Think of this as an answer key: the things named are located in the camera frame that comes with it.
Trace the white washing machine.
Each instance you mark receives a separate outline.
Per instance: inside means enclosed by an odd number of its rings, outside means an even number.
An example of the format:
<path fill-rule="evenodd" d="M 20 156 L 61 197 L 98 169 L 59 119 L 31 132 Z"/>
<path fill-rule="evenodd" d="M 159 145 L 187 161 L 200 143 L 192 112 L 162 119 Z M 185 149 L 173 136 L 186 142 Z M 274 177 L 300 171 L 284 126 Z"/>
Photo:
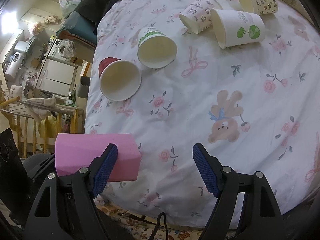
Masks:
<path fill-rule="evenodd" d="M 67 45 L 67 40 L 60 40 L 60 39 L 56 39 L 53 44 L 52 47 L 48 53 L 48 59 L 51 60 L 56 60 L 56 61 L 70 61 L 71 57 L 67 58 L 67 57 L 63 57 L 63 52 L 66 48 Z"/>

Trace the pink-print paper cup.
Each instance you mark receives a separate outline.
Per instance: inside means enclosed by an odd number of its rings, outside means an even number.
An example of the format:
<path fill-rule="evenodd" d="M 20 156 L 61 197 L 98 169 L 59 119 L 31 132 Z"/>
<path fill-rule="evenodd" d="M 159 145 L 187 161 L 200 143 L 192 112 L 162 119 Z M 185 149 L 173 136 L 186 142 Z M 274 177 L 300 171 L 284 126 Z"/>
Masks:
<path fill-rule="evenodd" d="M 212 24 L 212 9 L 222 9 L 222 6 L 217 0 L 194 0 L 179 14 L 179 19 L 189 31 L 199 34 Z"/>

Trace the red ribbed paper cup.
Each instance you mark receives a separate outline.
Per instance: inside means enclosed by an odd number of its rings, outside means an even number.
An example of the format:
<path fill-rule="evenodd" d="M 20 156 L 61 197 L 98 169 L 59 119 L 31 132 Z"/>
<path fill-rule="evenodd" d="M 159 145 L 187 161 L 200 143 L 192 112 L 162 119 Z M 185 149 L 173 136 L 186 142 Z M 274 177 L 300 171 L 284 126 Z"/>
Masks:
<path fill-rule="evenodd" d="M 112 101 L 124 101 L 139 89 L 142 76 L 139 68 L 130 61 L 114 57 L 104 58 L 98 67 L 100 91 Z"/>

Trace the white plastic bag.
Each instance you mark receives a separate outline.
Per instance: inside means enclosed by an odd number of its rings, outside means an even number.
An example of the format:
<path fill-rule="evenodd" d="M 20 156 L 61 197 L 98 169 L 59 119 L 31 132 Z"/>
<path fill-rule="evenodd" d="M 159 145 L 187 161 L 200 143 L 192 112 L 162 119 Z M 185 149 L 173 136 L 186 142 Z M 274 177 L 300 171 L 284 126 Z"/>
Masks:
<path fill-rule="evenodd" d="M 67 18 L 80 4 L 81 0 L 59 0 L 60 9 L 64 18 Z"/>

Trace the white kitchen cabinet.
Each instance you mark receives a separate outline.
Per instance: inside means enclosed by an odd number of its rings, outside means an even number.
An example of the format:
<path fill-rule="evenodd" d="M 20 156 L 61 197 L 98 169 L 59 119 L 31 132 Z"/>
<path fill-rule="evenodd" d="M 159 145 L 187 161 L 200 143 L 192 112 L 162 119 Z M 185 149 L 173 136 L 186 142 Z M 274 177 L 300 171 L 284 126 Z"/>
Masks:
<path fill-rule="evenodd" d="M 46 59 L 40 69 L 35 88 L 60 96 L 68 96 L 74 85 L 76 68 L 69 64 Z"/>

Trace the wooden railing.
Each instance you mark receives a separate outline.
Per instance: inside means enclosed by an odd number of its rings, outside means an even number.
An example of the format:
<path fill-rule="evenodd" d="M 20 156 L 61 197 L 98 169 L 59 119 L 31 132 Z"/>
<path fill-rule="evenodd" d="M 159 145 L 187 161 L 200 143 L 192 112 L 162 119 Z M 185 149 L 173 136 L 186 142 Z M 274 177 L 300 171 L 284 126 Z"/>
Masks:
<path fill-rule="evenodd" d="M 53 103 L 23 101 L 20 97 L 8 98 L 1 92 L 1 116 L 11 128 L 18 155 L 26 159 L 38 153 L 52 154 L 60 133 L 82 133 L 84 111 Z"/>

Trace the floral white bed sheet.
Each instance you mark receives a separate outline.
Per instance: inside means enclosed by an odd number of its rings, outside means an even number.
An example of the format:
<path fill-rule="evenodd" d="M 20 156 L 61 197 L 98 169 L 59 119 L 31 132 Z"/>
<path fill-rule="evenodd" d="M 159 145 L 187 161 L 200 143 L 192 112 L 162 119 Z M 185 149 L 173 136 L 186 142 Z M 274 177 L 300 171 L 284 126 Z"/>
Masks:
<path fill-rule="evenodd" d="M 202 228 L 216 198 L 193 161 L 200 142 L 223 165 L 265 174 L 280 211 L 300 204 L 319 179 L 319 33 L 284 2 L 263 21 L 263 42 L 221 49 L 208 28 L 191 33 L 178 16 L 193 0 L 121 0 L 100 21 L 85 131 L 130 133 L 138 178 L 108 183 L 103 198 L 134 213 Z M 237 0 L 225 0 L 239 10 Z M 142 68 L 129 100 L 100 91 L 106 57 L 138 63 L 138 36 L 154 27 L 177 45 L 162 69 Z"/>

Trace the animal-print cream paper cup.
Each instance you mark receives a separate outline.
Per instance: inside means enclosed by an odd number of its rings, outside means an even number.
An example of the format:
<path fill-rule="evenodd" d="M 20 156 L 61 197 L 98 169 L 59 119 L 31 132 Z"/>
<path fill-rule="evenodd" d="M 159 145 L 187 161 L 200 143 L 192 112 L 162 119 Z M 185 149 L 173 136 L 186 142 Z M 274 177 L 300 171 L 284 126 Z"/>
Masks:
<path fill-rule="evenodd" d="M 274 14 L 278 12 L 277 0 L 239 0 L 243 10 L 258 15 Z"/>

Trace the teal headboard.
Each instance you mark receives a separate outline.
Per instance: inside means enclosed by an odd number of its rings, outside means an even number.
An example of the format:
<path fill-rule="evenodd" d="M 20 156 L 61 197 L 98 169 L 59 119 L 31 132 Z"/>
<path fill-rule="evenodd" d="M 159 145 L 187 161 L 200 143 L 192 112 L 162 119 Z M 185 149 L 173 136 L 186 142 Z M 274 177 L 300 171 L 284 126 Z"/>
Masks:
<path fill-rule="evenodd" d="M 97 46 L 97 36 L 94 34 L 94 26 L 90 21 L 73 11 L 56 31 L 60 40 L 71 40 L 75 43 L 75 56 L 93 63 L 93 57 Z"/>

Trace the globe-print paper cup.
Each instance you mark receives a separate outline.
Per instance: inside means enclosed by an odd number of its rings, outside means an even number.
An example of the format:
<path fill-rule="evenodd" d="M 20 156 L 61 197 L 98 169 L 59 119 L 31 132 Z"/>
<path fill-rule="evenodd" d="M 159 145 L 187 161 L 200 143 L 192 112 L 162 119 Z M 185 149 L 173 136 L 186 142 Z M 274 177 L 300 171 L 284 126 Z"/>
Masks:
<path fill-rule="evenodd" d="M 214 34 L 220 48 L 262 42 L 266 36 L 262 18 L 254 13 L 212 9 Z"/>

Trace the pink faceted plastic cup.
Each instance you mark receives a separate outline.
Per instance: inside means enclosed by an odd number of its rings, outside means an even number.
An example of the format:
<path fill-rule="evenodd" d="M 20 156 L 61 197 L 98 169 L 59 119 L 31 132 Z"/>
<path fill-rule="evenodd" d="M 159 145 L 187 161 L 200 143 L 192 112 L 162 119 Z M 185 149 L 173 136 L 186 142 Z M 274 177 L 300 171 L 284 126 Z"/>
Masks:
<path fill-rule="evenodd" d="M 74 174 L 100 157 L 109 144 L 118 148 L 110 182 L 134 181 L 138 177 L 140 152 L 131 134 L 60 133 L 55 141 L 55 168 L 58 176 Z"/>

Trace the white green-band paper cup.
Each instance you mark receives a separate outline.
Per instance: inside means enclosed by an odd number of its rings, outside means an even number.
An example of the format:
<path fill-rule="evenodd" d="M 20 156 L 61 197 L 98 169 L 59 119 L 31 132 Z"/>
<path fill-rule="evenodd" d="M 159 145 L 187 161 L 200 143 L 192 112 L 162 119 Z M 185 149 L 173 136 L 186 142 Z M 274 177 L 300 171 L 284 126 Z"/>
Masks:
<path fill-rule="evenodd" d="M 137 57 L 148 68 L 158 69 L 171 64 L 177 55 L 176 43 L 154 27 L 143 28 L 138 35 Z"/>

